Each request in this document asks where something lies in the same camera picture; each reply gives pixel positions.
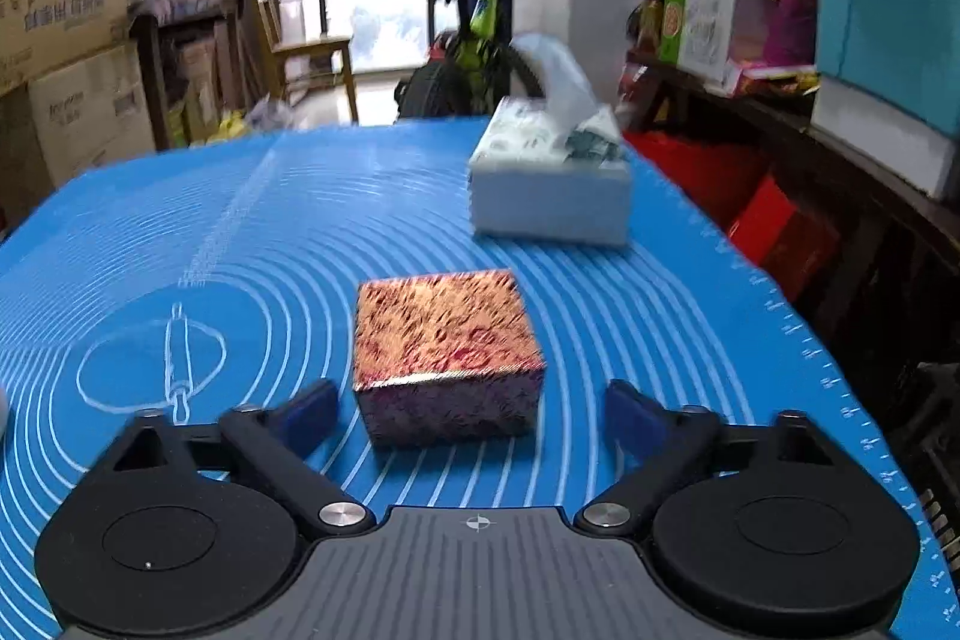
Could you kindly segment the white foam box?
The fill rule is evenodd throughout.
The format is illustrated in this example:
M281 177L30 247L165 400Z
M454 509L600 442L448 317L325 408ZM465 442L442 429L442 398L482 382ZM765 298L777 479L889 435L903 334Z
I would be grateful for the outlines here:
M958 143L878 97L823 76L812 127L827 131L935 202L958 198Z

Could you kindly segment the blue silicone baking mat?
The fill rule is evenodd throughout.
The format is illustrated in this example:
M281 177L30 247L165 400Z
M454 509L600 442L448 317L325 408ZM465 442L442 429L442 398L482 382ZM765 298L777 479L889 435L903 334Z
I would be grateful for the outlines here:
M631 164L620 250L480 239L478 120L331 127L166 152L78 177L2 247L2 632L57 630L32 549L142 409L210 422L311 381L352 385L364 281L508 268L547 364L532 437L376 453L353 403L311 463L374 510L576 512L623 473L605 447L614 378L736 424L800 409L910 513L905 460L770 276L652 164Z

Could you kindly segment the teal plastic storage bin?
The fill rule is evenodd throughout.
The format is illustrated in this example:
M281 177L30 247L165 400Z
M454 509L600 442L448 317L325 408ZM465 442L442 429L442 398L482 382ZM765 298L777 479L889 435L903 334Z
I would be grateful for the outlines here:
M818 0L815 66L958 136L960 0Z

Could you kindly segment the green black bicycle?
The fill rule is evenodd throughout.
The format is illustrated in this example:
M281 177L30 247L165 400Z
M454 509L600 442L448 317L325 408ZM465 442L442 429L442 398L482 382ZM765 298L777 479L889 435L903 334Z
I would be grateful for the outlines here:
M436 34L425 65L394 91L402 120L490 115L512 85L542 99L544 88L511 44L506 0L444 0L457 10L457 26Z

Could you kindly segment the tissue box with pattern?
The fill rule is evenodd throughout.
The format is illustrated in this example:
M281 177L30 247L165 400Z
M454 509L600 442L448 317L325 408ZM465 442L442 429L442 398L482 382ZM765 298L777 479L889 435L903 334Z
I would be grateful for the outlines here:
M512 41L544 96L501 99L469 159L470 219L483 236L623 247L630 163L613 110L566 44Z

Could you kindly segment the upper cardboard box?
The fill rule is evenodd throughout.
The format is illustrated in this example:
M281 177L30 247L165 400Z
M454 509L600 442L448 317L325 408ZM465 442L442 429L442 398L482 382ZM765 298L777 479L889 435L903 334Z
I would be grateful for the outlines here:
M2 0L0 91L115 46L127 30L128 0Z

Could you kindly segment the wooden chair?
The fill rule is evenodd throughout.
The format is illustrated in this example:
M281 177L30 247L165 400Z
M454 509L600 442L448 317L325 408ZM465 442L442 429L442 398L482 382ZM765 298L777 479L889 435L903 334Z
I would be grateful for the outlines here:
M290 99L293 94L329 91L343 86L347 92L348 110L353 124L359 124L358 94L353 74L351 37L337 37L324 34L316 39L304 39L299 42L283 41L280 10L277 0L244 0L245 9L252 14L259 42L260 71L262 71L268 96L272 99ZM306 58L308 62L324 60L327 64L332 58L340 58L340 70L317 71L309 67L308 71L295 78L286 73L286 65L291 60Z

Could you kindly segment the red gold patterned box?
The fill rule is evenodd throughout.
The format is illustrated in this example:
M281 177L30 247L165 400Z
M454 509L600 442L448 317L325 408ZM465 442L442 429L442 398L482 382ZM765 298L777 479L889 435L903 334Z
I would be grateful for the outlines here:
M358 287L353 395L379 450L534 431L545 359L509 269Z

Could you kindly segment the large wrapped cardboard box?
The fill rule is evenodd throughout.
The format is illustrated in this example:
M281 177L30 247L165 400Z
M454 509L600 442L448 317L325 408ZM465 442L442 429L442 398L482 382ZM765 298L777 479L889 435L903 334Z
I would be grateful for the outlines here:
M155 154L133 44L103 50L32 81L31 117L55 188L93 167Z

